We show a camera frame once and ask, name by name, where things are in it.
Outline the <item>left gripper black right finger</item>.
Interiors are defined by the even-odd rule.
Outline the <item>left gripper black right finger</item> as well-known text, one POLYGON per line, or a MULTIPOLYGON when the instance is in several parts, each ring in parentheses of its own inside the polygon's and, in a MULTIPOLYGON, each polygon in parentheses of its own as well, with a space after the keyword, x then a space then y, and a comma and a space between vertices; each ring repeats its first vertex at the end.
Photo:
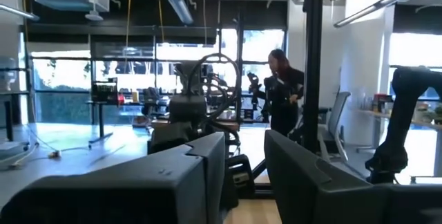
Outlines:
POLYGON ((265 160, 286 224, 433 224, 441 222, 441 186, 370 184, 268 130, 265 160))

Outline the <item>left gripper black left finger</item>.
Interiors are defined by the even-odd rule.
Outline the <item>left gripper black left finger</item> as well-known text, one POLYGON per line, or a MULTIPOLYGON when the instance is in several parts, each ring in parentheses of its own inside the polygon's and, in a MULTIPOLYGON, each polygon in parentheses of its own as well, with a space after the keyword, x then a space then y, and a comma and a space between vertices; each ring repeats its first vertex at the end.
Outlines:
POLYGON ((47 176, 1 210, 10 224, 220 223, 224 134, 73 176, 47 176))

